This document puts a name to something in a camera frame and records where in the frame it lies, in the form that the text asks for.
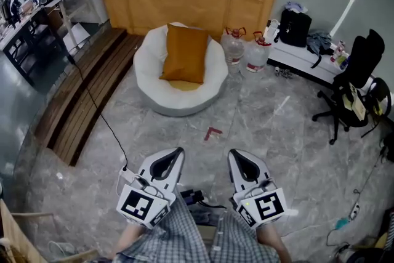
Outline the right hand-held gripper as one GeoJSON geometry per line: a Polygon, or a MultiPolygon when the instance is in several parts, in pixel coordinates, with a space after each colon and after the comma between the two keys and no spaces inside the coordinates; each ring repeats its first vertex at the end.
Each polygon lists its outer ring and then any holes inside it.
{"type": "Polygon", "coordinates": [[[287,213],[283,189],[269,178],[267,165],[260,158],[234,148],[228,153],[228,164],[238,192],[233,195],[236,212],[250,228],[272,223],[287,213]],[[261,176],[266,179],[243,189],[243,180],[259,180],[261,176]]]}

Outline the orange pillow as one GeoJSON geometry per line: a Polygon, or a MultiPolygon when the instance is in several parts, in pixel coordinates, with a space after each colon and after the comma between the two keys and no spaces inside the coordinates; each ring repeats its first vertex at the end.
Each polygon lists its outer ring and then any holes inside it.
{"type": "Polygon", "coordinates": [[[161,79],[202,84],[209,33],[167,24],[167,57],[161,79]]]}

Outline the person's right forearm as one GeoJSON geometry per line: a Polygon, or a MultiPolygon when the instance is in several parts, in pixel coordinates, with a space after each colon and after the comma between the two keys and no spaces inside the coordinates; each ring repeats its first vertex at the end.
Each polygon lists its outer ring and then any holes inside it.
{"type": "Polygon", "coordinates": [[[260,244],[267,245],[275,249],[279,255],[281,263],[292,263],[289,251],[273,224],[265,224],[257,228],[256,235],[260,244]]]}

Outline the dark waist connector box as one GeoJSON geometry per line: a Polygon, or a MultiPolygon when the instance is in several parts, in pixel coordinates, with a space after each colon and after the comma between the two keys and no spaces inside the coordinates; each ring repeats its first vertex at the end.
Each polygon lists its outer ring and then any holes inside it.
{"type": "Polygon", "coordinates": [[[197,191],[186,190],[186,191],[180,192],[180,194],[187,206],[197,204],[197,203],[204,201],[204,195],[203,195],[202,191],[200,191],[200,190],[197,190],[197,191]]]}

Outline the grey plaid shirt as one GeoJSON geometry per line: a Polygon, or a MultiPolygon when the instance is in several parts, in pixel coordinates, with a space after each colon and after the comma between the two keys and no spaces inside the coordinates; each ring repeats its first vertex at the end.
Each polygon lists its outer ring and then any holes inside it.
{"type": "Polygon", "coordinates": [[[277,250],[257,241],[256,232],[234,211],[219,216],[213,244],[206,248],[183,201],[153,229],[115,254],[113,263],[282,263],[277,250]]]}

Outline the mustard yellow seat pad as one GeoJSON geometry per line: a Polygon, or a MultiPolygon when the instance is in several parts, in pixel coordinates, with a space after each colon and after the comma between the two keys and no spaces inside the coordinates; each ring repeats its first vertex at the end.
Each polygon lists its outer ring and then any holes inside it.
{"type": "Polygon", "coordinates": [[[201,84],[191,83],[188,81],[172,80],[168,81],[169,85],[177,91],[187,92],[197,90],[201,84]]]}

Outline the white beanbag chair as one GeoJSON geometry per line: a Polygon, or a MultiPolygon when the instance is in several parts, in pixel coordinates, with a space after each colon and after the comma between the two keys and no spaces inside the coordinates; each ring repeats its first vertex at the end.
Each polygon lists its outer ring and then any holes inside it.
{"type": "Polygon", "coordinates": [[[228,77],[222,46],[207,39],[204,81],[201,85],[181,90],[160,79],[167,57],[167,25],[150,30],[134,55],[134,73],[142,99],[153,111],[173,117],[197,113],[218,99],[228,77]]]}

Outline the metal key bunch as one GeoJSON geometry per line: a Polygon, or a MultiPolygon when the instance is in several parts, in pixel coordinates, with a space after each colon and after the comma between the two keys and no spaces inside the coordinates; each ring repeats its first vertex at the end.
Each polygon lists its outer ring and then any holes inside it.
{"type": "Polygon", "coordinates": [[[281,69],[280,67],[275,67],[275,75],[282,76],[287,79],[292,79],[293,74],[290,72],[289,69],[281,69]]]}

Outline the dark wooden slat platform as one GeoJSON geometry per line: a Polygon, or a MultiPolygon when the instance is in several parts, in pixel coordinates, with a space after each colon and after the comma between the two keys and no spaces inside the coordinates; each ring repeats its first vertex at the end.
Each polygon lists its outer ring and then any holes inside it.
{"type": "Polygon", "coordinates": [[[144,37],[109,28],[88,45],[51,98],[34,132],[75,166],[102,110],[133,64],[144,37]]]}

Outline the white low bench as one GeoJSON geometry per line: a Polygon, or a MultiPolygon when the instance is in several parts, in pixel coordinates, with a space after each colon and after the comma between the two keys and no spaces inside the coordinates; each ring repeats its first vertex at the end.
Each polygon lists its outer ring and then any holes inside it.
{"type": "Polygon", "coordinates": [[[329,55],[323,55],[319,60],[306,47],[290,46],[280,40],[270,46],[268,63],[288,68],[293,73],[326,87],[331,87],[334,77],[344,72],[337,62],[331,61],[329,55]]]}

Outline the grey crumpled garment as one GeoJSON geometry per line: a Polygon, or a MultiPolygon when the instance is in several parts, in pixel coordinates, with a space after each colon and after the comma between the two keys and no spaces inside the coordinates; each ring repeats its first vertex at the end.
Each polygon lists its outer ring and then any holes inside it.
{"type": "Polygon", "coordinates": [[[315,30],[309,33],[306,44],[307,50],[318,57],[317,61],[311,66],[312,69],[319,65],[323,55],[332,56],[334,53],[334,50],[331,49],[331,36],[323,30],[315,30]]]}

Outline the pink label bottle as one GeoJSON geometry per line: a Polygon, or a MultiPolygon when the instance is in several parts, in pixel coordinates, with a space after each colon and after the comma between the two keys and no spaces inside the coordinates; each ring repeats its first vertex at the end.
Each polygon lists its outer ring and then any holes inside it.
{"type": "Polygon", "coordinates": [[[345,48],[345,43],[343,41],[339,41],[338,45],[336,46],[336,49],[331,55],[331,62],[335,62],[342,55],[344,48],[345,48]]]}

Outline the black office chair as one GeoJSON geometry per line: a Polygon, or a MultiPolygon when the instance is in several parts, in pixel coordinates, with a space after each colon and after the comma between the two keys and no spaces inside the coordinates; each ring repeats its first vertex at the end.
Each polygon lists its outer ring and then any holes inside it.
{"type": "Polygon", "coordinates": [[[348,132],[353,127],[367,126],[368,116],[376,119],[390,113],[392,95],[383,79],[374,78],[367,93],[361,94],[361,88],[367,84],[384,51],[384,40],[375,30],[370,29],[366,37],[357,36],[346,69],[333,79],[332,95],[329,97],[323,91],[317,93],[317,97],[325,100],[329,110],[313,115],[312,120],[333,117],[334,136],[329,144],[337,141],[340,125],[348,132]]]}

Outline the light wooden rack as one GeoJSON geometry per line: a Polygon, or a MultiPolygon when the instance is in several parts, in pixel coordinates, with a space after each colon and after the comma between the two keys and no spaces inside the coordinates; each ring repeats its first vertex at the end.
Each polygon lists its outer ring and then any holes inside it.
{"type": "Polygon", "coordinates": [[[84,263],[99,256],[96,249],[46,260],[19,227],[16,217],[52,216],[51,212],[11,213],[0,198],[0,263],[84,263]]]}

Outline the white folding table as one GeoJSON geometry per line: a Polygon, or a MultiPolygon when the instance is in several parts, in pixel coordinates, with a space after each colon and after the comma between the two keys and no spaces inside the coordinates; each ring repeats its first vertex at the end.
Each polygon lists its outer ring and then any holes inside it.
{"type": "Polygon", "coordinates": [[[81,12],[84,11],[89,11],[95,16],[95,21],[96,22],[101,22],[100,17],[92,3],[91,0],[84,0],[82,4],[79,4],[78,6],[74,6],[74,9],[72,11],[67,12],[65,9],[64,2],[65,0],[53,0],[51,2],[45,2],[43,3],[44,0],[40,1],[40,5],[45,8],[56,8],[60,11],[61,13],[61,18],[62,18],[62,25],[64,25],[67,29],[67,35],[64,37],[64,39],[70,39],[68,42],[66,41],[65,44],[70,44],[69,46],[66,46],[68,52],[71,52],[72,50],[78,50],[81,47],[79,46],[82,44],[84,40],[86,40],[89,37],[89,34],[87,31],[81,27],[81,26],[76,26],[73,27],[71,25],[71,19],[75,16],[78,15],[81,12]]]}

